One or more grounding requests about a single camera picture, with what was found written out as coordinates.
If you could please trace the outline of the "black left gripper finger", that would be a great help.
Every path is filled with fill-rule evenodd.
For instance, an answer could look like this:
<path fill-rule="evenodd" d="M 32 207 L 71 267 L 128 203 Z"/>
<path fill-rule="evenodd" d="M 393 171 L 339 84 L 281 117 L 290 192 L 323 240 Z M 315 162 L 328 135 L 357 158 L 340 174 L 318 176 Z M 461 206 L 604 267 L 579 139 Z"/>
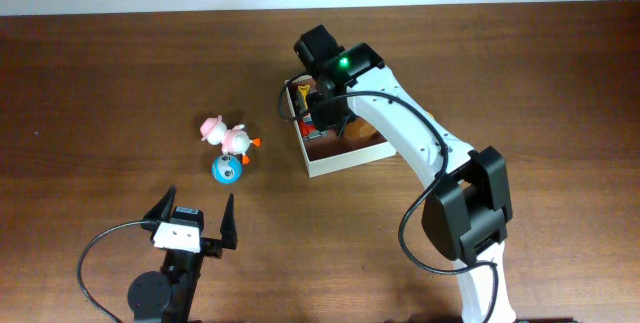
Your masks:
<path fill-rule="evenodd" d="M 229 194 L 224 215 L 220 225 L 221 242 L 224 249 L 236 250 L 238 245 L 237 229 L 234 215 L 234 195 Z"/>
<path fill-rule="evenodd" d="M 145 221 L 167 222 L 176 196 L 176 187 L 170 186 L 164 196 L 144 216 Z"/>

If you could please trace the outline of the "brown plush bear toy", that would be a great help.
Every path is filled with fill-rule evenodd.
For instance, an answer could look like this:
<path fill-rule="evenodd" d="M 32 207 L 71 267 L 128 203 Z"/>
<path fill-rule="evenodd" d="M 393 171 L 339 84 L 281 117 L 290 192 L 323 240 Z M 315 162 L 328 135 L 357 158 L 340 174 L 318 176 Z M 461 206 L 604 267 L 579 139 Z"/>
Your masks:
<path fill-rule="evenodd" d="M 363 143 L 366 141 L 379 140 L 382 135 L 369 122 L 361 117 L 357 117 L 354 121 L 346 125 L 343 137 L 350 142 Z"/>

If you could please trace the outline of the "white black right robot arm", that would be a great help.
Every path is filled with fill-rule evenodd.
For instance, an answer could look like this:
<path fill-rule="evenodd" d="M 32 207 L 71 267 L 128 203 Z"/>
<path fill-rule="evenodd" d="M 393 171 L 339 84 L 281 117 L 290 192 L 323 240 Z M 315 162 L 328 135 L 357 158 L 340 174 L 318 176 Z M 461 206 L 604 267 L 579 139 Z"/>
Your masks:
<path fill-rule="evenodd" d="M 424 190 L 401 218 L 403 234 L 417 209 L 422 229 L 458 279 L 465 322 L 513 322 L 504 281 L 507 223 L 513 217 L 506 161 L 493 147 L 460 140 L 416 103 L 368 44 L 349 49 L 318 25 L 294 51 L 315 82 L 307 114 L 322 128 L 355 115 L 371 124 L 413 169 Z"/>

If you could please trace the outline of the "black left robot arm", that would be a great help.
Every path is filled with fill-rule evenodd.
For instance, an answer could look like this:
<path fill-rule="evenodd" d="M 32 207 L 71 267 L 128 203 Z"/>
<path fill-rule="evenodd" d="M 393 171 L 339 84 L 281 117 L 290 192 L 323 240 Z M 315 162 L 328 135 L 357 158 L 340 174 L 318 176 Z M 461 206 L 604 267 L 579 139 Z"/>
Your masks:
<path fill-rule="evenodd" d="M 218 239 L 202 235 L 202 211 L 176 207 L 175 197 L 172 186 L 143 217 L 142 228 L 165 256 L 159 270 L 139 275 L 129 287 L 127 302 L 136 322 L 187 322 L 204 259 L 219 259 L 225 250 L 237 248 L 233 195 L 228 197 Z"/>

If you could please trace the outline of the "red grey toy truck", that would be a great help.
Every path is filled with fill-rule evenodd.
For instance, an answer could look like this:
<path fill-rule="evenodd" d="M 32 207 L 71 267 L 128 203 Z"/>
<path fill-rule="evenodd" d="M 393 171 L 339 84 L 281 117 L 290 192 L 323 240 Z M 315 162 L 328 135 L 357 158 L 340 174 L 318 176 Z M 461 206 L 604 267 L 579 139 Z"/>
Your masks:
<path fill-rule="evenodd" d="M 315 93 L 316 90 L 311 84 L 298 85 L 295 90 L 295 105 L 297 113 L 302 114 L 309 109 L 306 98 L 309 94 Z M 328 131 L 318 130 L 313 122 L 310 113 L 304 114 L 298 120 L 298 128 L 301 133 L 301 137 L 304 141 L 310 141 L 318 138 L 325 138 L 328 136 Z"/>

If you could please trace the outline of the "white cardboard box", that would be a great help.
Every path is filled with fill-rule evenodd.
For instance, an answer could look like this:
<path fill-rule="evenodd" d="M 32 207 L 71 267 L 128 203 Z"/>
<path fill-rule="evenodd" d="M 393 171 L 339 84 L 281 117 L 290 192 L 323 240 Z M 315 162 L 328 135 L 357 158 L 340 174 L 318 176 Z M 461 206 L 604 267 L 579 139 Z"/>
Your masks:
<path fill-rule="evenodd" d="M 397 151 L 379 133 L 339 136 L 339 129 L 318 130 L 310 115 L 294 124 L 309 177 L 337 172 L 394 156 Z"/>

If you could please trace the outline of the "blue grey ball toy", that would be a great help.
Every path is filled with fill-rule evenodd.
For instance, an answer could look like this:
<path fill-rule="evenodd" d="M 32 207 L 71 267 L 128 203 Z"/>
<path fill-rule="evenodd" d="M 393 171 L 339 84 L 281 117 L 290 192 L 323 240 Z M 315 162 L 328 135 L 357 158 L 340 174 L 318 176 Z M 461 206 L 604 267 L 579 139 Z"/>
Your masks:
<path fill-rule="evenodd" d="M 230 185 L 241 178 L 243 165 L 233 155 L 220 155 L 213 161 L 211 172 L 216 181 Z"/>

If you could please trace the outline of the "pink white duck toy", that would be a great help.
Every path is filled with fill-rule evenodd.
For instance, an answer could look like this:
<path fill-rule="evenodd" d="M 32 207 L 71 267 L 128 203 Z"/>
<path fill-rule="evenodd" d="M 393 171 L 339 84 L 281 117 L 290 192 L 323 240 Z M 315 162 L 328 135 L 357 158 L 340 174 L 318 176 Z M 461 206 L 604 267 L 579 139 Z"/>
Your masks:
<path fill-rule="evenodd" d="M 250 158 L 247 155 L 249 148 L 262 145 L 260 138 L 249 137 L 244 124 L 229 128 L 221 115 L 206 118 L 199 131 L 202 135 L 202 141 L 206 141 L 212 146 L 220 145 L 224 155 L 240 156 L 243 165 L 250 163 Z"/>

